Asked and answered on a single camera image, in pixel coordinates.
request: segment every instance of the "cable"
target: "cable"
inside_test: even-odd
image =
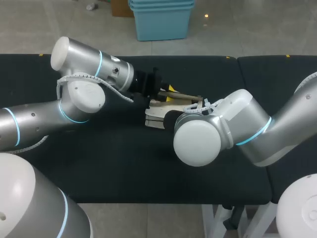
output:
[[[110,89],[112,92],[114,92],[116,95],[118,95],[120,98],[128,101],[129,103],[133,103],[133,100],[122,95],[118,90],[116,90],[114,87],[112,87],[109,83],[105,82],[103,79],[98,78],[96,76],[92,76],[89,74],[73,74],[73,75],[67,75],[64,76],[62,78],[60,78],[57,81],[57,86],[56,86],[56,95],[57,95],[57,99],[60,99],[60,86],[62,86],[64,83],[69,82],[69,81],[76,81],[76,79],[84,79],[85,81],[89,81],[89,82],[93,82],[93,83],[101,83],[104,86],[106,86],[108,89]],[[22,153],[28,150],[32,150],[36,147],[38,147],[39,145],[41,145],[46,139],[48,138],[48,135],[44,136],[38,143],[26,147],[24,149],[20,149],[20,150],[13,150],[13,151],[6,151],[5,153],[10,153],[10,154],[18,154],[18,153]]]
[[[203,108],[196,108],[196,109],[192,109],[198,106],[197,103],[194,103],[192,105],[189,105],[188,107],[184,108],[184,112],[185,113],[202,113],[203,111],[207,111],[209,109],[212,109],[216,106],[218,106],[219,103],[221,103],[223,101],[223,99],[219,99],[218,101],[214,102],[213,104],[210,104],[209,106],[203,107]]]
[[[297,90],[299,90],[299,89],[300,89],[301,87],[303,87],[306,83],[308,83],[309,81],[311,81],[312,79],[314,79],[314,78],[316,78],[316,77],[317,77],[317,72],[312,73],[311,75],[307,76],[307,77],[298,85],[298,87],[296,88],[296,90],[295,90],[294,93],[296,93]]]
[[[74,78],[80,78],[80,79],[84,79],[94,83],[101,83],[104,86],[106,86],[108,89],[110,89],[112,92],[114,92],[116,95],[118,95],[120,98],[128,101],[129,103],[133,103],[133,100],[131,98],[128,98],[122,95],[118,90],[116,90],[114,87],[112,87],[109,83],[107,83],[103,79],[98,78],[96,76],[89,75],[89,74],[73,74],[73,75],[64,76],[61,79],[59,79],[57,81],[57,87],[56,87],[57,99],[60,98],[60,92],[59,92],[60,86],[65,82],[76,81],[76,79]]]
[[[4,151],[3,153],[18,154],[18,153],[22,153],[22,152],[25,152],[25,151],[28,151],[28,150],[32,150],[35,147],[38,147],[39,145],[41,145],[47,138],[48,138],[48,135],[44,136],[38,143],[36,143],[36,144],[34,144],[32,146],[26,147],[24,149],[19,149],[19,150]]]

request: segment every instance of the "yellow object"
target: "yellow object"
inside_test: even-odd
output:
[[[169,85],[168,89],[169,89],[169,91],[177,92],[171,85]],[[166,97],[166,101],[167,102],[172,101],[172,100],[173,100],[172,98]]]

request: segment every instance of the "blue led ring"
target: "blue led ring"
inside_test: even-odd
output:
[[[99,71],[100,71],[101,66],[102,66],[102,63],[103,63],[103,53],[101,51],[99,51],[99,54],[100,54],[100,61],[99,61],[99,66],[98,66],[98,69],[96,71],[95,77],[98,76]]]
[[[63,235],[63,232],[65,230],[65,226],[66,226],[66,222],[67,222],[67,217],[68,217],[68,202],[67,202],[67,198],[66,198],[66,196],[65,196],[65,194],[63,193],[62,190],[60,190],[60,192],[63,195],[64,202],[65,202],[65,215],[64,215],[64,220],[63,220],[63,223],[61,225],[60,231],[59,231],[59,233],[58,233],[56,238],[61,238],[61,236]]]
[[[259,130],[257,133],[255,133],[253,136],[251,136],[249,139],[246,139],[246,140],[244,140],[244,141],[242,141],[242,142],[240,142],[240,143],[237,143],[236,145],[244,145],[244,144],[248,143],[249,141],[253,140],[254,138],[256,138],[256,137],[257,137],[258,135],[260,135],[265,129],[268,128],[268,126],[269,126],[269,124],[271,123],[271,121],[272,121],[272,118],[269,117],[268,122],[266,123],[266,125],[265,125],[261,130]]]
[[[20,143],[20,128],[18,125],[18,121],[16,120],[15,115],[13,114],[13,112],[9,108],[4,108],[4,109],[6,109],[11,114],[11,116],[13,117],[13,120],[15,122],[16,132],[18,134],[18,139],[17,139],[17,142],[15,144],[15,146],[17,146]]]
[[[75,121],[75,120],[69,118],[69,117],[65,114],[65,112],[63,111],[63,109],[61,108],[61,100],[59,101],[59,110],[60,110],[60,112],[64,115],[64,117],[66,117],[68,120],[70,120],[70,121],[73,122],[73,123],[85,123],[85,122],[89,121],[89,120],[87,120],[87,121]]]

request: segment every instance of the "stacked blue bin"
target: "stacked blue bin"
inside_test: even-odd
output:
[[[129,0],[139,41],[186,38],[194,0]]]

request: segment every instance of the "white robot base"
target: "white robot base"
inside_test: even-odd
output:
[[[22,158],[0,153],[0,237],[93,238],[86,213]]]
[[[317,237],[317,174],[297,180],[284,191],[276,224],[282,238]]]

